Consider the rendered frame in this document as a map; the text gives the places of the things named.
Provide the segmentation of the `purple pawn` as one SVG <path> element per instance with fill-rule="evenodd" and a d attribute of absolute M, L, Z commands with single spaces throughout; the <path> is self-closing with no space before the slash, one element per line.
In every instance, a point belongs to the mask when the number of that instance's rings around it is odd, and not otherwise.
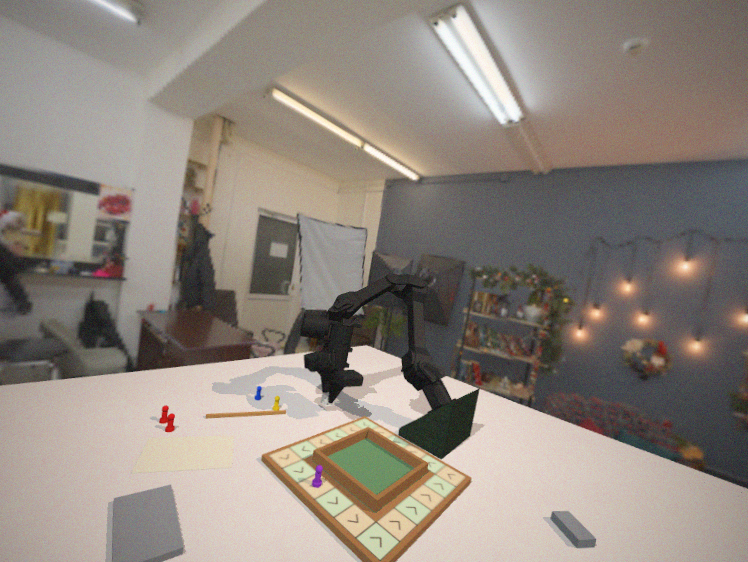
<path fill-rule="evenodd" d="M 321 465 L 319 465 L 319 466 L 316 467 L 315 470 L 316 470 L 316 472 L 315 472 L 315 478 L 312 480 L 312 486 L 313 487 L 320 487 L 322 485 L 321 473 L 322 473 L 323 467 Z"/>

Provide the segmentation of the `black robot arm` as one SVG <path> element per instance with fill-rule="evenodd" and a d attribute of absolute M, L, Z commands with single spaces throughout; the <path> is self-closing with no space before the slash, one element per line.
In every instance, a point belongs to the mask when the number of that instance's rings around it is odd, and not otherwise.
<path fill-rule="evenodd" d="M 396 285 L 406 285 L 403 289 Z M 363 305 L 388 292 L 403 299 L 408 308 L 408 341 L 409 351 L 401 358 L 404 378 L 417 391 L 423 389 L 429 402 L 431 411 L 428 414 L 457 400 L 451 399 L 442 378 L 446 370 L 432 362 L 432 357 L 426 349 L 423 303 L 427 295 L 427 283 L 423 278 L 403 274 L 387 274 L 385 277 L 356 292 L 347 292 L 337 296 L 333 306 L 327 313 L 305 310 L 300 329 L 301 337 L 323 339 L 328 336 L 329 341 L 349 345 L 353 328 L 362 328 L 358 318 L 350 319 Z M 305 354 L 304 367 L 314 372 L 328 368 L 335 368 L 335 353 L 333 349 Z"/>

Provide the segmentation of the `wooden board game with central tray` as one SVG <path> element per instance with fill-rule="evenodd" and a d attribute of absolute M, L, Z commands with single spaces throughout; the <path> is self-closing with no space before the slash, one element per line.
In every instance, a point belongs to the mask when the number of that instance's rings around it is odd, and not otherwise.
<path fill-rule="evenodd" d="M 379 561 L 466 478 L 367 419 L 269 456 Z M 313 487 L 316 470 L 303 461 L 310 456 L 374 513 L 427 469 L 435 475 L 375 521 L 324 477 Z"/>

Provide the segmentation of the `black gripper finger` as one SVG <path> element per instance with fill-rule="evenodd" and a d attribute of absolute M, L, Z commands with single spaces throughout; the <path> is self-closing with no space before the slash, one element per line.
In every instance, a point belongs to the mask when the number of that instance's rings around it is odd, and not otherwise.
<path fill-rule="evenodd" d="M 344 387 L 336 383 L 333 377 L 327 377 L 327 379 L 330 382 L 328 403 L 332 403 Z"/>
<path fill-rule="evenodd" d="M 329 392 L 330 382 L 328 381 L 327 377 L 333 377 L 335 373 L 321 372 L 319 370 L 317 370 L 317 372 L 321 377 L 322 393 Z"/>

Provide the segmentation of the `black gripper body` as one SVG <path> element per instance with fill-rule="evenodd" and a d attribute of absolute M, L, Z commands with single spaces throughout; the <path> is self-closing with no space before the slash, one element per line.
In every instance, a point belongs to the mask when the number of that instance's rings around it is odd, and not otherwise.
<path fill-rule="evenodd" d="M 348 353 L 352 353 L 353 350 L 352 348 L 350 348 L 350 344 L 338 344 L 328 340 L 328 343 L 325 343 L 324 346 L 327 346 L 328 352 L 330 352 L 330 349 L 334 350 L 335 368 L 334 370 L 329 370 L 328 368 L 326 368 L 319 371 L 335 373 L 333 378 L 335 379 L 335 382 L 340 386 L 362 386 L 364 378 L 361 374 L 359 374 L 355 370 L 344 370 L 345 368 L 349 368 L 350 365 L 347 363 Z"/>

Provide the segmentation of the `thin brown wooden stick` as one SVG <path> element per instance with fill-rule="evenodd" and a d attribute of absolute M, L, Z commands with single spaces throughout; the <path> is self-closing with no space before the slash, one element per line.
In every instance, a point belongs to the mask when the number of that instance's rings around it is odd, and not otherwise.
<path fill-rule="evenodd" d="M 258 412 L 242 412 L 242 413 L 213 413 L 206 414 L 206 419 L 210 418 L 223 418 L 223 417 L 250 417 L 250 416 L 264 416 L 264 415 L 277 415 L 286 414 L 286 410 L 272 410 L 272 411 L 258 411 Z"/>

